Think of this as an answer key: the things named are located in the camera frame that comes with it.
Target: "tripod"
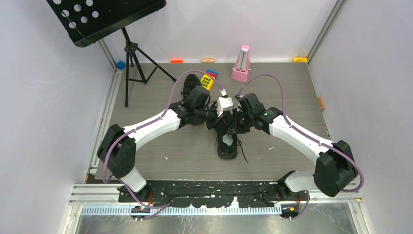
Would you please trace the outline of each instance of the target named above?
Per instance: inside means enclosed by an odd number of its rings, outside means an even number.
[[[163,69],[158,63],[156,63],[151,57],[149,57],[145,52],[143,52],[139,47],[137,43],[132,43],[131,40],[129,39],[128,32],[126,32],[125,28],[122,28],[122,33],[123,36],[125,37],[126,40],[126,46],[125,46],[125,52],[126,52],[126,92],[125,92],[125,107],[128,107],[128,91],[129,91],[129,81],[136,81],[136,82],[141,82],[146,84],[149,79],[152,77],[153,73],[156,71],[156,69],[161,69],[168,77],[173,80],[173,82],[176,82],[176,79],[171,76],[165,69]],[[136,56],[136,51],[139,51],[143,56],[145,56],[149,61],[151,61],[154,65],[155,68],[152,70],[152,72],[149,74],[148,78],[145,78],[145,75],[143,74],[141,65],[139,64],[138,57]],[[141,80],[139,79],[129,79],[129,58],[131,59],[131,67],[133,67],[133,60],[135,60],[136,68],[139,71],[139,74],[141,76]]]

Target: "blue object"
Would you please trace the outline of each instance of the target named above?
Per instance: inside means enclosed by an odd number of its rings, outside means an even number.
[[[116,68],[119,69],[119,70],[123,70],[123,69],[125,68],[125,63],[122,62],[122,61],[119,61],[119,62],[116,64]]]
[[[215,71],[212,71],[212,70],[207,70],[206,72],[209,72],[209,73],[212,73],[212,74],[218,76],[218,72],[215,72]]]

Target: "music stand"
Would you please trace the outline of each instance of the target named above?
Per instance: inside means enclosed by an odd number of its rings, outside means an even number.
[[[50,7],[59,18],[70,39],[78,47],[86,47],[113,32],[122,30],[126,41],[126,95],[125,107],[128,106],[129,81],[146,84],[153,73],[159,68],[174,82],[176,79],[165,69],[143,52],[137,43],[131,42],[125,27],[166,6],[165,0],[47,0]],[[136,51],[151,61],[155,68],[148,78],[145,78],[136,56]],[[129,59],[133,67],[133,60],[139,71],[141,80],[129,79]]]

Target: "gray wooden table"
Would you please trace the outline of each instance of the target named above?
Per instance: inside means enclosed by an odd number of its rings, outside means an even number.
[[[207,69],[218,72],[218,81],[230,96],[237,94],[244,83],[230,78],[233,63],[186,63],[162,64],[178,78],[187,70]],[[250,78],[264,73],[281,79],[286,95],[286,112],[291,119],[309,131],[327,137],[324,120],[318,107],[316,93],[311,82],[307,64],[304,63],[253,63]],[[143,64],[146,75],[152,64]],[[131,69],[130,78],[140,78],[136,68]],[[161,71],[156,71],[147,85],[130,82],[129,107],[124,107],[124,77],[116,97],[112,124],[132,125],[160,113],[166,106],[173,82]],[[173,101],[182,97],[178,84]],[[281,93],[273,78],[259,78],[251,83],[244,94],[253,92],[266,108],[281,109]],[[216,84],[211,90],[212,100],[219,97]],[[313,167],[311,161],[284,141],[262,131],[251,130],[239,135],[243,142],[247,164],[239,153],[236,159],[222,160],[216,152],[216,134],[208,131],[205,124],[185,126],[164,134],[144,145],[136,153],[135,165],[146,179],[193,179],[193,180],[277,180],[291,170],[306,170]],[[102,178],[102,163],[96,178]]]

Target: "wall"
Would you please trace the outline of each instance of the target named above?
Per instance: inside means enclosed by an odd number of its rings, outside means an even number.
[[[310,71],[334,140],[365,173],[373,233],[410,233],[413,202],[413,2],[347,1]]]
[[[56,234],[113,70],[97,45],[73,45],[46,1],[5,2],[0,32],[0,233]]]
[[[253,61],[291,61],[307,57],[335,2],[168,0],[165,8],[126,29],[157,62],[235,61],[243,44],[251,46]],[[114,58],[125,61],[122,32],[105,40]]]

